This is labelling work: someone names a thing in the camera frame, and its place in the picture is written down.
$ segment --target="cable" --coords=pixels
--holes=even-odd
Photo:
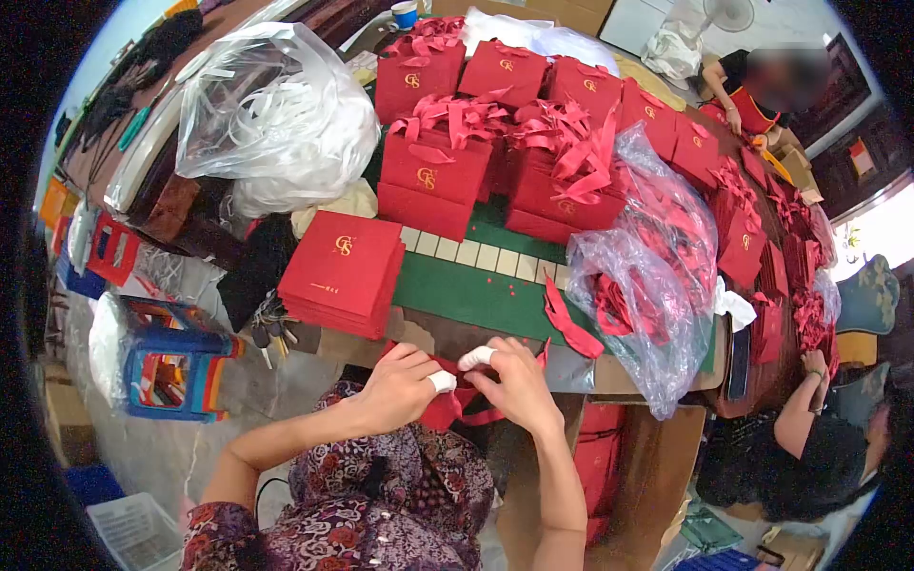
[[[270,478],[263,483],[259,490],[257,490],[257,498],[254,499],[254,519],[258,522],[260,521],[260,495],[263,493],[263,489],[266,488],[271,481],[281,481],[285,483],[285,485],[289,485],[289,482],[283,480],[282,478]]]

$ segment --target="purple floral blouse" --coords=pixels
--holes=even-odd
[[[361,390],[348,376],[315,409]],[[292,462],[289,484],[294,504],[263,531],[236,503],[194,508],[182,569],[480,568],[475,537],[492,507],[492,475],[452,432],[413,423],[321,445]]]

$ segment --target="wall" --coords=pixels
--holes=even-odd
[[[86,55],[83,56],[79,67],[70,80],[69,87],[64,92],[58,110],[51,123],[48,139],[45,142],[44,152],[41,155],[41,167],[38,174],[38,189],[35,194],[35,204],[40,206],[47,188],[48,175],[54,163],[54,129],[64,111],[72,118],[81,107],[83,100],[92,93],[101,83],[111,69],[111,60],[117,52],[131,39],[138,40],[143,32],[175,0],[122,0],[112,15],[99,30],[98,36],[92,41]]]

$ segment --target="red bag stack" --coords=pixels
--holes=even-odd
[[[638,121],[644,120],[644,133],[650,140],[654,152],[669,163],[673,160],[673,150],[676,146],[676,121],[679,113],[638,87],[638,82],[634,78],[626,78],[622,83],[622,113],[616,125],[616,132],[624,131]]]
[[[575,101],[590,116],[591,125],[600,125],[610,109],[622,98],[622,80],[603,66],[585,65],[568,56],[556,57],[547,74],[547,99]]]
[[[456,38],[401,37],[377,60],[375,113],[389,125],[426,95],[453,95],[466,46]]]
[[[709,196],[717,188],[711,169],[717,168],[717,137],[686,117],[677,119],[676,146],[670,168],[685,177],[695,190]]]
[[[286,310],[305,323],[383,337],[406,251],[402,228],[319,210],[277,289]]]
[[[615,111],[599,129],[576,103],[539,101],[519,110],[511,135],[512,184],[505,227],[567,244],[571,234],[612,226],[625,194],[611,178]]]
[[[529,49],[479,42],[457,90],[475,96],[494,92],[495,101],[516,109],[537,98],[547,67],[546,58]]]
[[[507,131],[507,111],[484,98],[429,96],[416,105],[416,113],[388,132],[378,214],[461,242],[474,202],[488,198],[494,161],[490,141]],[[439,122],[447,131],[436,128]]]

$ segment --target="woman's hand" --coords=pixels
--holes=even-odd
[[[739,116],[739,110],[736,107],[727,110],[727,123],[730,124],[733,134],[738,137],[742,134],[742,117]]]
[[[493,337],[490,363],[498,372],[496,383],[479,371],[463,376],[473,383],[506,418],[526,428],[535,438],[562,435],[565,418],[552,400],[537,359],[516,339]]]
[[[375,365],[365,388],[347,398],[359,415],[366,435],[387,434],[416,420],[435,398],[435,385],[426,377],[441,366],[416,345],[401,343]]]

